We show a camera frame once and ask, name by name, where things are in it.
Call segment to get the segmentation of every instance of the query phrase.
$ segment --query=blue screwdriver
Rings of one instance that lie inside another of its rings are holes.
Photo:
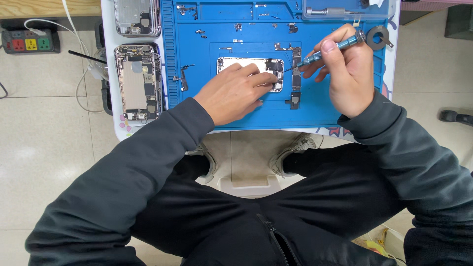
[[[350,38],[348,38],[348,39],[346,39],[342,42],[337,43],[337,46],[341,50],[341,49],[345,49],[349,46],[352,46],[354,44],[360,44],[360,43],[364,42],[365,40],[366,40],[366,36],[365,36],[365,33],[363,32],[363,30],[357,30],[355,35],[353,35],[352,37],[350,37]],[[286,71],[289,71],[289,70],[294,69],[296,67],[310,65],[313,62],[319,61],[320,59],[322,59],[322,54],[320,53],[320,51],[318,51],[315,54],[304,58],[304,60],[297,63],[296,66],[294,66],[294,67],[292,67],[292,68],[290,68]]]

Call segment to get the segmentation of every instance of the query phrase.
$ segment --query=fingernail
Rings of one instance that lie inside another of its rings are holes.
[[[324,53],[329,53],[331,50],[333,50],[335,47],[337,47],[337,45],[335,44],[334,41],[332,41],[331,39],[328,39],[326,40],[323,44],[322,44],[322,51]]]

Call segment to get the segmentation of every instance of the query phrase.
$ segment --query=disassembled phone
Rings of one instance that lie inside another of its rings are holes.
[[[245,67],[255,63],[260,73],[268,72],[278,77],[278,81],[272,84],[270,92],[282,91],[282,80],[284,76],[284,61],[274,58],[240,58],[240,57],[219,57],[217,59],[217,74],[234,63],[239,63]]]
[[[117,32],[125,37],[161,34],[158,0],[114,0]]]
[[[115,61],[122,94],[123,115],[127,120],[154,120],[163,111],[161,59],[158,46],[120,45]]]

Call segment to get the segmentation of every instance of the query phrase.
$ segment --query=zipper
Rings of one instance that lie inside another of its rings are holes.
[[[286,266],[289,266],[288,258],[286,257],[286,254],[284,253],[284,250],[282,249],[281,245],[279,244],[279,241],[277,240],[275,234],[277,234],[279,237],[281,237],[284,240],[284,243],[286,244],[286,247],[288,248],[292,258],[296,262],[296,265],[297,266],[302,266],[301,263],[299,262],[299,259],[296,257],[296,254],[294,254],[294,252],[292,251],[292,248],[289,245],[289,242],[288,242],[287,238],[283,234],[277,232],[276,229],[274,228],[274,226],[272,225],[272,222],[268,221],[268,219],[266,219],[266,217],[264,217],[263,215],[261,215],[259,213],[257,213],[256,216],[258,216],[258,219],[260,219],[260,221],[268,227],[272,240],[274,241],[274,243],[276,243],[281,255],[284,257],[284,262],[286,263]]]

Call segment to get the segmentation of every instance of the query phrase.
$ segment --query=blue anti-static mat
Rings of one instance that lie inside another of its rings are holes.
[[[305,57],[325,36],[338,27],[350,21],[307,21],[301,18],[301,2],[271,1],[266,7],[255,7],[256,2],[228,0],[208,2],[178,2],[161,1],[162,34],[166,57],[166,78],[169,105],[171,108],[193,97],[217,73],[217,59],[225,57],[248,58],[279,58],[284,61],[284,68],[291,67],[292,51],[275,51],[274,44],[281,47],[302,48],[302,58]],[[195,10],[181,15],[176,8],[184,5],[186,8],[196,7],[198,20],[194,19]],[[259,16],[267,13],[271,16]],[[288,23],[296,22],[298,31],[289,33]],[[236,31],[235,24],[241,23],[242,30]],[[386,20],[362,20],[359,28],[367,33],[377,25],[387,26]],[[196,30],[205,31],[207,38],[201,38]],[[243,43],[233,43],[233,40],[243,40]],[[220,50],[220,47],[232,47]],[[385,48],[374,53],[375,87],[381,90],[383,84],[383,67]],[[184,71],[188,91],[181,91],[182,84],[173,80],[174,76],[181,78],[181,66],[191,65]],[[278,93],[267,93],[261,97],[264,104],[245,118],[217,130],[242,129],[280,129],[336,126],[340,113],[330,102],[328,88],[330,76],[323,82],[315,83],[315,75],[310,79],[302,78],[301,100],[299,109],[290,110],[285,100],[290,99],[292,92],[292,71],[284,73],[283,89]]]

